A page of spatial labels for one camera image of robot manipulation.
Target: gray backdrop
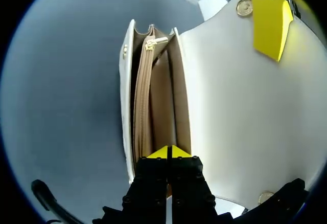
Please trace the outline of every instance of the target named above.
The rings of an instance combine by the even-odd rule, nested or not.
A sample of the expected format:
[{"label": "gray backdrop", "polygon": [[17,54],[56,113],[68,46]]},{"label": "gray backdrop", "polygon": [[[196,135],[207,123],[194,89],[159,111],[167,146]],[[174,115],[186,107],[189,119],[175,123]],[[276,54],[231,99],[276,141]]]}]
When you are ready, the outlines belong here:
[{"label": "gray backdrop", "polygon": [[82,221],[121,209],[128,190],[118,60],[127,26],[166,33],[203,19],[185,0],[36,0],[12,40],[1,81],[1,124],[15,176],[40,214],[45,181]]}]

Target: gold metal rivet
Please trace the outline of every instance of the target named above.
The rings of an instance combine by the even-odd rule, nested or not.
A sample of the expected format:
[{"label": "gold metal rivet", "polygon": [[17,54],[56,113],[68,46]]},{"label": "gold metal rivet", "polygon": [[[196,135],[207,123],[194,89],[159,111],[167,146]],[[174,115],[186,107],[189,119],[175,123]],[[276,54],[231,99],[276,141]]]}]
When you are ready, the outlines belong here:
[{"label": "gold metal rivet", "polygon": [[127,53],[127,44],[124,45],[124,53],[123,53],[123,58],[126,57],[126,53]]},{"label": "gold metal rivet", "polygon": [[249,16],[253,11],[253,5],[251,0],[240,0],[237,3],[236,11],[239,16]]}]

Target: black bolt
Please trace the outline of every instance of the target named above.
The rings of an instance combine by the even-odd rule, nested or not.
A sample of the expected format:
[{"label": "black bolt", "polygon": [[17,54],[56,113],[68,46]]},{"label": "black bolt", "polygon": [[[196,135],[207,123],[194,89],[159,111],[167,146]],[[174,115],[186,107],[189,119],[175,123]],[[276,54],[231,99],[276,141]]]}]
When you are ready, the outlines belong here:
[{"label": "black bolt", "polygon": [[201,178],[203,178],[203,175],[201,173],[197,173],[195,177],[196,177],[196,179],[201,179]]},{"label": "black bolt", "polygon": [[156,199],[155,200],[155,203],[158,205],[158,206],[162,206],[163,202],[160,200],[160,199]]},{"label": "black bolt", "polygon": [[131,198],[128,195],[123,197],[123,203],[128,204],[130,202],[131,202]]},{"label": "black bolt", "polygon": [[216,205],[215,199],[216,199],[216,197],[215,197],[214,195],[210,194],[210,195],[208,195],[208,196],[206,197],[205,200],[207,201],[207,203],[210,203],[210,204],[212,204],[213,206],[215,206],[215,205]]},{"label": "black bolt", "polygon": [[175,200],[175,204],[176,204],[177,207],[181,207],[181,206],[183,205],[183,200],[181,200],[181,199],[176,199],[176,200]]},{"label": "black bolt", "polygon": [[137,181],[142,180],[142,175],[139,174],[139,175],[135,176],[134,180],[137,180]]}]

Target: white handbag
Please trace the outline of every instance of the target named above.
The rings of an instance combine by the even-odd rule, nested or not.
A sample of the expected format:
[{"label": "white handbag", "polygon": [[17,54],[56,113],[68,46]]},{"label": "white handbag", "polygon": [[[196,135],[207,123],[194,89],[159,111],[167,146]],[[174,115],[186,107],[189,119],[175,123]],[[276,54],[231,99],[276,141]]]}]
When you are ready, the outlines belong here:
[{"label": "white handbag", "polygon": [[[307,188],[314,183],[327,155],[325,48],[295,18],[280,62],[272,61],[253,48],[253,19],[237,15],[239,1],[180,36],[176,28],[165,36],[154,26],[142,35],[131,21],[120,53],[131,182],[138,157],[166,143],[201,158],[216,197],[248,209],[261,193],[295,178]],[[144,124],[154,113],[159,119],[149,128]],[[140,116],[148,122],[136,121]]]}]

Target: gold zipper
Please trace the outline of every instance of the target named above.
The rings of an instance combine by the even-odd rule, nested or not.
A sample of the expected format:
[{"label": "gold zipper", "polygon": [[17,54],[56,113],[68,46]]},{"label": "gold zipper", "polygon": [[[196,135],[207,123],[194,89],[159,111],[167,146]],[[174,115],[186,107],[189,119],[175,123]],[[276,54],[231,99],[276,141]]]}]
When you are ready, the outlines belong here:
[{"label": "gold zipper", "polygon": [[141,93],[140,93],[140,106],[136,107],[139,108],[139,152],[142,155],[144,145],[147,140],[147,129],[149,127],[148,121],[148,111],[149,111],[149,91],[150,91],[150,79],[151,79],[151,72],[152,72],[152,62],[154,57],[154,48],[157,44],[166,43],[168,42],[167,37],[160,37],[157,39],[149,39],[145,43],[145,48],[142,50],[141,53],[141,62],[140,66],[144,67],[144,74],[141,80]]},{"label": "gold zipper", "polygon": [[153,51],[154,47],[157,44],[166,43],[166,42],[168,42],[168,37],[160,37],[153,40],[147,40],[145,44],[145,50]]}]

